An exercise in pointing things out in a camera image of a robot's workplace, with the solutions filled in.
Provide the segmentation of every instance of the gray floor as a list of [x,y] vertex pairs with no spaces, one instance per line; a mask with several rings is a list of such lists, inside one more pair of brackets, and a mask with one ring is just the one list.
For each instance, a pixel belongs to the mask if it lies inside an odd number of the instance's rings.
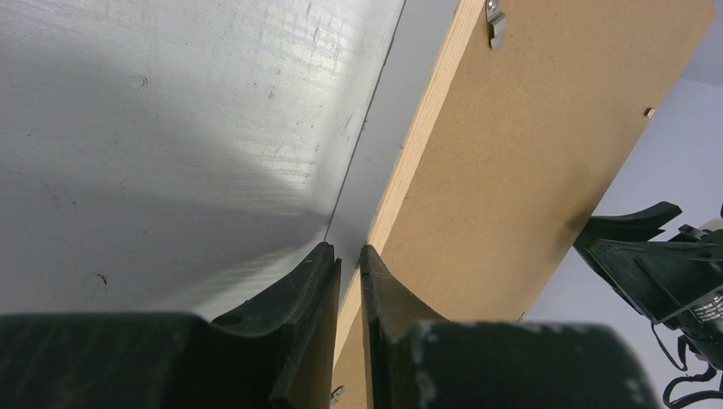
[[402,0],[0,4],[0,313],[214,315],[326,233]]

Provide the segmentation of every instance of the brown backing board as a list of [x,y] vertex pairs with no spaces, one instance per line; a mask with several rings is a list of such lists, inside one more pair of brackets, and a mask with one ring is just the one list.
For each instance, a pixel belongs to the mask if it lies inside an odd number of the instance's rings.
[[[450,319],[518,319],[712,23],[712,2],[686,7],[506,0],[495,52],[482,17],[382,253],[392,273]],[[359,314],[339,385],[335,409],[366,407]]]

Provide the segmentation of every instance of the light wood edge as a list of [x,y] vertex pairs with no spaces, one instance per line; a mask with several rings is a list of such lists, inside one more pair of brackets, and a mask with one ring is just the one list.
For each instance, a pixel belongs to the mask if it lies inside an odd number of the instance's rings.
[[[379,253],[384,249],[396,216],[402,208],[404,196],[412,183],[414,172],[417,170],[434,124],[442,110],[444,99],[447,97],[449,86],[485,3],[484,0],[461,0],[452,23],[449,25],[434,71],[432,71],[425,93],[419,101],[414,120],[409,127],[407,138],[404,141],[404,149],[396,161],[394,172],[379,204],[379,211],[369,231],[367,242],[373,245]],[[362,305],[361,280],[357,267],[338,314],[337,335],[334,343],[335,366],[346,339],[349,337],[351,324]]]

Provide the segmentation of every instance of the metal bracket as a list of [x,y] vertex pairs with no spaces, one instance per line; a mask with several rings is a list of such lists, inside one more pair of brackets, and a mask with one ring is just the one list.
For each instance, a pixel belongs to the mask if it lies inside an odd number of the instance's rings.
[[487,0],[485,9],[487,10],[487,22],[489,23],[489,46],[492,50],[502,47],[505,39],[505,29],[507,28],[507,14],[502,13],[502,0]]

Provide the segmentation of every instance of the black cable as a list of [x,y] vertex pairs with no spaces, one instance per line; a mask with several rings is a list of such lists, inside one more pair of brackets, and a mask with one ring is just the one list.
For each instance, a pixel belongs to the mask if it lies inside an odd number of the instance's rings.
[[670,409],[680,409],[693,403],[697,403],[701,400],[707,399],[720,399],[723,400],[723,392],[720,390],[704,390],[702,392],[695,392],[682,398],[670,401],[670,394],[673,393],[673,389],[683,382],[707,382],[715,377],[718,372],[711,366],[708,365],[708,370],[705,373],[699,375],[693,375],[692,377],[677,377],[670,381],[668,386],[662,392],[662,403]]
[[678,366],[678,362],[675,362],[673,357],[670,355],[668,350],[665,348],[665,345],[662,344],[662,341],[660,337],[657,335],[657,332],[655,331],[655,324],[651,321],[651,330],[653,331],[653,335],[655,335],[657,344],[660,345],[660,349],[662,349],[662,352],[665,354],[665,356],[668,358],[671,364],[678,368],[679,371],[687,371],[688,365],[685,363],[685,346],[687,346],[687,340],[684,336],[678,337],[678,358],[680,358],[680,362],[683,364],[683,366]]

